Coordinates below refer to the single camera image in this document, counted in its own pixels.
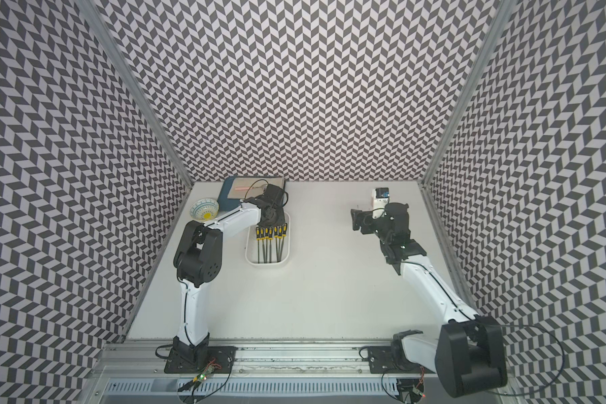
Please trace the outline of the black yellow file tool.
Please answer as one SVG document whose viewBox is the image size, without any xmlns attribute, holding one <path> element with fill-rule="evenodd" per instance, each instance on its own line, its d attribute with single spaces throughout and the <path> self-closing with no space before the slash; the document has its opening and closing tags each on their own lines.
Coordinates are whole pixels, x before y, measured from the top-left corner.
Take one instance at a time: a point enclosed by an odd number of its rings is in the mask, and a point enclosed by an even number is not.
<svg viewBox="0 0 606 404">
<path fill-rule="evenodd" d="M 267 262 L 268 264 L 272 264 L 273 262 L 273 241 L 274 241 L 274 228 L 271 227 L 267 230 L 267 250 L 268 250 L 268 257 L 267 257 Z"/>
<path fill-rule="evenodd" d="M 264 253 L 264 263 L 269 263 L 269 228 L 263 228 L 263 253 Z"/>
<path fill-rule="evenodd" d="M 259 244 L 259 263 L 264 264 L 265 263 L 265 244 L 264 244 L 264 229 L 262 227 L 259 227 L 259 229 L 257 230 L 257 241 Z"/>
<path fill-rule="evenodd" d="M 277 227 L 276 229 L 274 229 L 274 238 L 275 238 L 276 262 L 279 263 L 281 261 L 282 227 Z"/>
<path fill-rule="evenodd" d="M 257 244 L 257 258 L 256 258 L 256 263 L 260 264 L 260 256 L 261 256 L 261 234 L 260 234 L 260 228 L 256 227 L 255 229 L 255 236 L 256 236 L 256 244 Z"/>
<path fill-rule="evenodd" d="M 288 229 L 288 224 L 284 223 L 279 231 L 279 242 L 280 242 L 280 244 L 279 244 L 279 261 L 282 261 L 283 257 L 284 257 L 284 244 L 285 244 L 285 238 L 287 236 L 287 229 Z"/>
</svg>

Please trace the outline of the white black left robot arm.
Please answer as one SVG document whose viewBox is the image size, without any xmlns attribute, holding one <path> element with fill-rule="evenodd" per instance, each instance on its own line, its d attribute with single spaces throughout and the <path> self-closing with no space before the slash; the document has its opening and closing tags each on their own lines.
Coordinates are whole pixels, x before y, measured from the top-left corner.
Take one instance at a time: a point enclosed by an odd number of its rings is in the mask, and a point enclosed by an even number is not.
<svg viewBox="0 0 606 404">
<path fill-rule="evenodd" d="M 191 221 L 173 258 L 180 285 L 180 325 L 173 352 L 193 364 L 205 360 L 210 340 L 205 298 L 210 283 L 222 269 L 223 243 L 249 227 L 284 223 L 284 194 L 266 194 L 242 200 L 239 207 L 207 223 Z"/>
</svg>

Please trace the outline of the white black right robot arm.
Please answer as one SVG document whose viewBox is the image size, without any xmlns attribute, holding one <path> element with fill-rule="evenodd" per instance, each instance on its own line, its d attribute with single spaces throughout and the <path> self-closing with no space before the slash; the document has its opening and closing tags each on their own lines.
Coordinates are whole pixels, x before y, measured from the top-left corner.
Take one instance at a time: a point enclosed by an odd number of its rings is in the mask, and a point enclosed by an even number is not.
<svg viewBox="0 0 606 404">
<path fill-rule="evenodd" d="M 394 341 L 405 360 L 434 372 L 453 398 L 505 387 L 508 370 L 500 324 L 469 306 L 439 275 L 411 237 L 408 208 L 389 203 L 350 212 L 353 229 L 377 236 L 387 264 L 414 288 L 438 323 L 431 332 L 397 333 Z"/>
</svg>

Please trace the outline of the white plastic storage box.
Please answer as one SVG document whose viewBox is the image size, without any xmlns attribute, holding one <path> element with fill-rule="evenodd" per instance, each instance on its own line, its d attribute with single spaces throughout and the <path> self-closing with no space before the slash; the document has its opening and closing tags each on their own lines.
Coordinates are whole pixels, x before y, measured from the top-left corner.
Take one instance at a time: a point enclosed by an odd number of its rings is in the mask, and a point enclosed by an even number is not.
<svg viewBox="0 0 606 404">
<path fill-rule="evenodd" d="M 289 260 L 289 257 L 291 255 L 291 217 L 288 212 L 285 212 L 284 215 L 285 215 L 285 223 L 288 224 L 288 229 L 287 229 L 287 236 L 285 238 L 285 244 L 284 244 L 283 260 L 280 261 L 279 263 L 276 262 L 276 250 L 275 250 L 275 238 L 274 238 L 272 264 L 262 264 L 262 263 L 257 264 L 256 263 L 257 244 L 256 244 L 255 229 L 257 226 L 252 226 L 248 230 L 247 242 L 246 242 L 246 247 L 245 247 L 245 259 L 247 260 L 247 262 L 249 264 L 251 264 L 255 267 L 258 267 L 258 268 L 272 269 L 272 268 L 277 268 L 277 267 L 283 266 Z"/>
</svg>

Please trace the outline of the beige folded cloth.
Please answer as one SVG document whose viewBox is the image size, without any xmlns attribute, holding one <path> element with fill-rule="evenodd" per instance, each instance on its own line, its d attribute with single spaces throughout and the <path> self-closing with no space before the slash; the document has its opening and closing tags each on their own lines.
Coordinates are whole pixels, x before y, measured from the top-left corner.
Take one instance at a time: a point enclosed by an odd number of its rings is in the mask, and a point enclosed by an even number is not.
<svg viewBox="0 0 606 404">
<path fill-rule="evenodd" d="M 273 177 L 273 178 L 249 178 L 249 177 L 236 177 L 232 179 L 231 188 L 227 191 L 227 198 L 230 200 L 244 200 L 246 198 L 256 197 L 264 193 L 265 187 L 268 183 L 272 183 L 281 188 L 284 187 L 286 179 L 284 177 Z M 247 187 L 254 186 L 252 190 L 247 191 L 234 191 L 236 187 Z"/>
</svg>

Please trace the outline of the teal rectangular tray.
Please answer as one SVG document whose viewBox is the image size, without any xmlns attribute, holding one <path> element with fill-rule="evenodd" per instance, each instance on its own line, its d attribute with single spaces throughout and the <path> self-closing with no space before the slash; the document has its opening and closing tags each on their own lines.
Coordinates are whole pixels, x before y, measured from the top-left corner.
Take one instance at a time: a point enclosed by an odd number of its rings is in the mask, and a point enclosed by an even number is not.
<svg viewBox="0 0 606 404">
<path fill-rule="evenodd" d="M 224 181 L 218 195 L 217 201 L 220 206 L 220 211 L 234 210 L 246 200 L 267 201 L 267 198 L 263 197 L 263 194 L 267 190 L 269 183 L 281 188 L 276 201 L 278 202 L 278 205 L 283 205 L 285 202 L 285 177 L 232 176 Z"/>
</svg>

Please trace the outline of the blue yellow patterned bowl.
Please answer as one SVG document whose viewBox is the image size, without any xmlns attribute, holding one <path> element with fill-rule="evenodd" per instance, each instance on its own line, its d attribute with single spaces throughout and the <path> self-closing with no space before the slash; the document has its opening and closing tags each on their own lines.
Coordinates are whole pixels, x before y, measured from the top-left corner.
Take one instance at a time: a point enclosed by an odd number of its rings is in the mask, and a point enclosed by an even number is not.
<svg viewBox="0 0 606 404">
<path fill-rule="evenodd" d="M 220 205 L 217 200 L 203 198 L 190 207 L 190 217 L 198 222 L 208 222 L 218 216 L 219 210 Z"/>
</svg>

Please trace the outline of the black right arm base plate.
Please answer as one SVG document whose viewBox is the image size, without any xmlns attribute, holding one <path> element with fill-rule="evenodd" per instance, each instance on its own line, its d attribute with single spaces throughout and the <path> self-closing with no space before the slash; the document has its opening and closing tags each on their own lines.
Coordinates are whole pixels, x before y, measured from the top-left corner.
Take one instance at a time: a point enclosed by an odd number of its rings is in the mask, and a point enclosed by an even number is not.
<svg viewBox="0 0 606 404">
<path fill-rule="evenodd" d="M 368 363 L 372 375 L 401 372 L 394 361 L 390 346 L 366 346 L 360 350 L 360 354 Z"/>
</svg>

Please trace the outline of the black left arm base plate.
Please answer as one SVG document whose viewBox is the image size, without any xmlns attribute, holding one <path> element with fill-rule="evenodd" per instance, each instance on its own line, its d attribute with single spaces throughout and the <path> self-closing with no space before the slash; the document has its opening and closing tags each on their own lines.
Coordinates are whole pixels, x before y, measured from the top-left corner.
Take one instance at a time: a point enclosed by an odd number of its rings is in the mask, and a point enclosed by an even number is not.
<svg viewBox="0 0 606 404">
<path fill-rule="evenodd" d="M 174 349 L 168 354 L 163 372 L 165 374 L 194 375 L 201 373 L 208 363 L 217 365 L 216 374 L 229 374 L 235 363 L 237 348 L 233 346 L 214 346 L 207 348 L 204 361 L 200 365 L 182 358 Z"/>
</svg>

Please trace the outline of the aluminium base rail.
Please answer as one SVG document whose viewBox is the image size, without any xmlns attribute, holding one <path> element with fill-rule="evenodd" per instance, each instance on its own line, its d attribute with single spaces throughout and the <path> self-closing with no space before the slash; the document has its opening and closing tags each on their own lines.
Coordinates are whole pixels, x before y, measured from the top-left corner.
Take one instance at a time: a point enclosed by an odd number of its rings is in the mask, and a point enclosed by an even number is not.
<svg viewBox="0 0 606 404">
<path fill-rule="evenodd" d="M 243 402 L 395 401 L 380 386 L 360 354 L 366 346 L 390 346 L 389 340 L 213 340 L 210 347 L 237 348 L 226 387 L 198 403 L 226 399 Z M 177 390 L 194 375 L 165 374 L 169 344 L 163 340 L 131 340 L 109 344 L 86 382 L 82 403 L 181 403 Z M 402 377 L 417 378 L 419 365 L 392 354 Z M 437 375 L 425 370 L 426 397 L 420 403 L 453 403 Z M 228 374 L 214 374 L 195 391 L 196 397 L 215 390 Z"/>
</svg>

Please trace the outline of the aluminium corner post right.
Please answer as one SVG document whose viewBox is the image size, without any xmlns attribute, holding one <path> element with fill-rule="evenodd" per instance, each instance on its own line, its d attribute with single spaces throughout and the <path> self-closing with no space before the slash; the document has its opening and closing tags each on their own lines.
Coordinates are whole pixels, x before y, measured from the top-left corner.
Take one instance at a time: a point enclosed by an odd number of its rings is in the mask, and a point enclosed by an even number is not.
<svg viewBox="0 0 606 404">
<path fill-rule="evenodd" d="M 459 98 L 457 99 L 453 114 L 449 118 L 448 124 L 439 140 L 434 156 L 432 156 L 426 173 L 421 181 L 424 188 L 430 185 L 444 159 L 444 156 L 449 150 L 449 146 L 451 145 L 456 131 L 461 124 L 461 120 L 464 117 L 467 107 L 469 106 L 471 99 L 476 92 L 476 89 L 491 57 L 493 56 L 499 40 L 503 36 L 505 27 L 507 26 L 517 3 L 518 2 L 514 0 L 503 0 L 499 2 L 498 11 L 493 18 L 489 31 L 486 33 L 483 39 L 481 49 L 476 55 L 471 72 L 465 81 Z"/>
</svg>

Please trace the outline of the aluminium corner post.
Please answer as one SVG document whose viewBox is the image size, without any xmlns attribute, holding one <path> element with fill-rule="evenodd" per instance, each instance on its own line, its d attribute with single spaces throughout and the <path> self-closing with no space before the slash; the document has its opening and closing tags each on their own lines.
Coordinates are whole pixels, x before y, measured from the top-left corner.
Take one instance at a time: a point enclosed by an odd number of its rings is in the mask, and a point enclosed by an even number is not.
<svg viewBox="0 0 606 404">
<path fill-rule="evenodd" d="M 449 150 L 449 146 L 451 145 L 456 131 L 461 124 L 461 120 L 464 117 L 467 107 L 469 106 L 471 99 L 476 92 L 476 89 L 491 57 L 493 56 L 499 40 L 503 36 L 505 27 L 507 26 L 517 3 L 518 2 L 514 0 L 503 0 L 499 2 L 498 11 L 493 18 L 489 31 L 486 33 L 483 39 L 481 49 L 476 55 L 471 72 L 465 81 L 459 98 L 457 99 L 453 114 L 449 118 L 448 124 L 439 140 L 434 156 L 432 156 L 426 173 L 421 181 L 424 188 L 430 185 L 444 159 L 444 156 Z"/>
<path fill-rule="evenodd" d="M 94 1 L 77 0 L 75 3 L 79 8 L 80 13 L 88 23 L 90 29 L 92 32 L 94 32 L 99 44 L 103 47 L 107 57 L 114 67 L 114 70 L 119 74 L 123 84 L 126 86 L 131 97 L 136 102 L 141 115 L 149 124 L 151 131 L 158 139 L 158 142 L 162 146 L 163 151 L 166 153 L 168 160 L 176 169 L 178 176 L 180 176 L 180 178 L 186 183 L 189 189 L 192 188 L 193 181 L 190 177 L 189 171 L 183 164 L 181 157 L 175 151 L 169 136 L 155 114 L 148 99 L 146 98 L 146 95 L 142 91 L 139 82 L 137 82 L 135 75 L 124 58 L 124 55 L 110 35 L 109 29 L 106 27 L 104 20 L 102 20 L 101 14 L 99 13 Z"/>
</svg>

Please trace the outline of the aluminium corner post left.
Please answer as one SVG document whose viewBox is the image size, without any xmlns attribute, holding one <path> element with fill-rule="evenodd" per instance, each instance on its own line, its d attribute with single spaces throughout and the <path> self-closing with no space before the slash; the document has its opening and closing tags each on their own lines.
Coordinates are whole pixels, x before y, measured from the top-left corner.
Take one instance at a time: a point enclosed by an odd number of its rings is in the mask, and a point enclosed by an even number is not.
<svg viewBox="0 0 606 404">
<path fill-rule="evenodd" d="M 109 29 L 106 27 L 104 20 L 102 20 L 101 14 L 99 13 L 94 1 L 77 0 L 75 3 L 79 8 L 80 13 L 88 23 L 90 29 L 92 32 L 94 32 L 99 44 L 103 47 L 107 57 L 114 67 L 114 70 L 119 74 L 123 84 L 126 86 L 131 97 L 136 102 L 141 115 L 149 124 L 151 131 L 158 139 L 158 142 L 162 146 L 163 151 L 166 153 L 168 160 L 176 169 L 178 176 L 180 176 L 180 178 L 186 183 L 189 189 L 192 188 L 193 181 L 190 177 L 189 171 L 183 164 L 181 157 L 175 151 L 169 136 L 155 114 L 148 99 L 146 98 L 146 95 L 142 91 L 139 82 L 137 82 L 135 75 L 124 58 L 124 55 L 110 35 Z"/>
</svg>

